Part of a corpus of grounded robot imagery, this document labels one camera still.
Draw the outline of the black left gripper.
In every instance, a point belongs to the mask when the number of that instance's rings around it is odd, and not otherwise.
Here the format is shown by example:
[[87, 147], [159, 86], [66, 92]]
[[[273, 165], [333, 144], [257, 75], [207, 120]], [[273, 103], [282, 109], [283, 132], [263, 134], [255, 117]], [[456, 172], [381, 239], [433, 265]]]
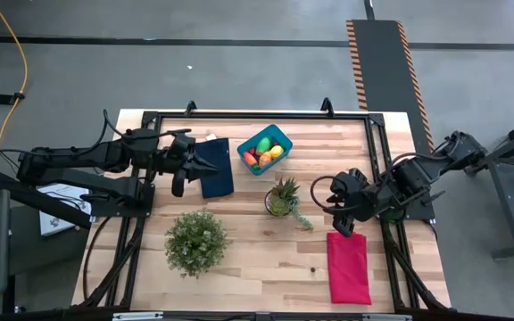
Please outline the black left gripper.
[[195, 139], [185, 133], [175, 133], [171, 145], [162, 150], [161, 173], [186, 173], [189, 182], [219, 174], [219, 168], [195, 152]]

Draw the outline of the bushy green potted plant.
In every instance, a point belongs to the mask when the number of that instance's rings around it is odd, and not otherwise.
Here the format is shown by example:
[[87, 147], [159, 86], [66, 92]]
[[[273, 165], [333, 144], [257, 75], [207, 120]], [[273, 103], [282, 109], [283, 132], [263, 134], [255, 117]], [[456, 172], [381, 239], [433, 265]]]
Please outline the bushy green potted plant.
[[164, 236], [169, 269], [182, 278], [199, 278], [219, 266], [230, 245], [222, 222], [206, 208], [175, 218]]

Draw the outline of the red cloth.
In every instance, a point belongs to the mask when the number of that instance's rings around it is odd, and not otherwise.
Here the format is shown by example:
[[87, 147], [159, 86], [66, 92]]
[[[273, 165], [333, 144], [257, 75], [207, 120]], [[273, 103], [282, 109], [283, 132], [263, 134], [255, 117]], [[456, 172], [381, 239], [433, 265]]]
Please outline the red cloth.
[[327, 233], [327, 269], [331, 302], [370, 305], [367, 238]]

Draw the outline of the blue plastic tupperware bin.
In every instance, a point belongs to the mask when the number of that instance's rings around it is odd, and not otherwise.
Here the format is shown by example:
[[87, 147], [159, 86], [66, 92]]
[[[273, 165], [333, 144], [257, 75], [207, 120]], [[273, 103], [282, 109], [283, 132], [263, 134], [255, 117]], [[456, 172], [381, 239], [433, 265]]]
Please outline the blue plastic tupperware bin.
[[[275, 160], [273, 160], [270, 165], [265, 168], [265, 169], [259, 169], [258, 171], [250, 171], [255, 175], [255, 176], [259, 176], [261, 174], [263, 174], [265, 171], [267, 171], [269, 168], [273, 167], [274, 165], [276, 165], [277, 163], [279, 163], [283, 158], [285, 158], [290, 150], [292, 149], [293, 147], [293, 142], [288, 138], [288, 136], [275, 124], [270, 124], [268, 125], [267, 127], [265, 127], [263, 130], [261, 130], [260, 132], [258, 132], [257, 134], [255, 134], [254, 136], [250, 137], [249, 139], [247, 139], [246, 141], [244, 141], [242, 144], [240, 144], [238, 147], [237, 147], [237, 152], [239, 154], [239, 156], [241, 157], [241, 160], [242, 162], [244, 163], [244, 165], [249, 168], [246, 164], [246, 162], [244, 161], [244, 157], [243, 157], [243, 153], [244, 152], [248, 152], [250, 148], [252, 147], [256, 147], [257, 143], [259, 143], [259, 141], [265, 137], [265, 136], [269, 136], [270, 139], [271, 139], [271, 148], [274, 146], [274, 145], [281, 145], [284, 149], [284, 152], [281, 156], [279, 156], [278, 158], [276, 158]], [[259, 157], [257, 154], [254, 155], [255, 159], [259, 162]]]

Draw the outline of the silver metal bracket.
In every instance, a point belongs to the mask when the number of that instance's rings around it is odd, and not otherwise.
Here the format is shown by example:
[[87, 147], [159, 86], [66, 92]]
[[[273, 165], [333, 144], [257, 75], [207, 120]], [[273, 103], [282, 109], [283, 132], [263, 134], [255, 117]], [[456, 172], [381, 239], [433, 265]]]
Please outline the silver metal bracket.
[[161, 311], [124, 312], [112, 315], [112, 321], [160, 321], [163, 320]]
[[400, 314], [371, 313], [363, 314], [361, 321], [413, 321], [412, 316]]

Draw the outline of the succulent plant in black bowl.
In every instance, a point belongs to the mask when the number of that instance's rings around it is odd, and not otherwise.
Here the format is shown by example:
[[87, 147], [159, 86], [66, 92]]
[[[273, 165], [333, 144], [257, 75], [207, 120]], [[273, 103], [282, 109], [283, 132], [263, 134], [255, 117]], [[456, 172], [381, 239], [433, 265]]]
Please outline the succulent plant in black bowl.
[[267, 212], [275, 217], [292, 216], [305, 230], [312, 231], [314, 225], [300, 212], [300, 186], [293, 177], [280, 178], [265, 196]]

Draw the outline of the black mat with orange stripes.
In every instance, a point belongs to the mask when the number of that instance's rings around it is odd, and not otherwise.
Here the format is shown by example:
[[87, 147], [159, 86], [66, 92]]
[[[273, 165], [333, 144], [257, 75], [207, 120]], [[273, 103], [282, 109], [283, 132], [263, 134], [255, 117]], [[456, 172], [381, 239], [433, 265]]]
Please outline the black mat with orange stripes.
[[346, 33], [360, 109], [405, 112], [415, 150], [431, 153], [435, 144], [403, 25], [348, 20]]

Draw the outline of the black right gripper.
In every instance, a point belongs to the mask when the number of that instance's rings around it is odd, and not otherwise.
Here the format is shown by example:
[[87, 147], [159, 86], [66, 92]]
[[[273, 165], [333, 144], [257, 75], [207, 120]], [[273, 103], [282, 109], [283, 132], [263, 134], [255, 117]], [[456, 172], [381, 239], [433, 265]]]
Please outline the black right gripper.
[[332, 180], [326, 213], [333, 214], [333, 228], [344, 237], [351, 237], [354, 220], [367, 221], [374, 216], [374, 204], [363, 192], [369, 186], [366, 176], [357, 168], [339, 172]]

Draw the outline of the navy blue cloth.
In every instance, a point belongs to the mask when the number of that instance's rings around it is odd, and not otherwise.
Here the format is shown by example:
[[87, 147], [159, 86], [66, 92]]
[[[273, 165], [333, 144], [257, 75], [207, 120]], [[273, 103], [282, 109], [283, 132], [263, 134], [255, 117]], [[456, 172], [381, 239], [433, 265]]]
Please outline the navy blue cloth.
[[231, 168], [229, 140], [216, 138], [195, 144], [196, 152], [210, 164], [218, 168], [219, 173], [201, 179], [202, 195], [204, 199], [227, 196], [234, 192], [233, 175]]

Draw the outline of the black diagonal floor beam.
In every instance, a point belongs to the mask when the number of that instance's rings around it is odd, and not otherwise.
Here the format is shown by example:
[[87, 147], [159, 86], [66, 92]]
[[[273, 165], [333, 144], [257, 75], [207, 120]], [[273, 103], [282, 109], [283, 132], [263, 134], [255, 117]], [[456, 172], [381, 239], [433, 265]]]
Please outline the black diagonal floor beam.
[[10, 192], [11, 199], [41, 210], [46, 214], [62, 219], [88, 230], [91, 227], [88, 214], [76, 207], [61, 202], [47, 194], [40, 193], [34, 187], [28, 187], [0, 172], [0, 190]]

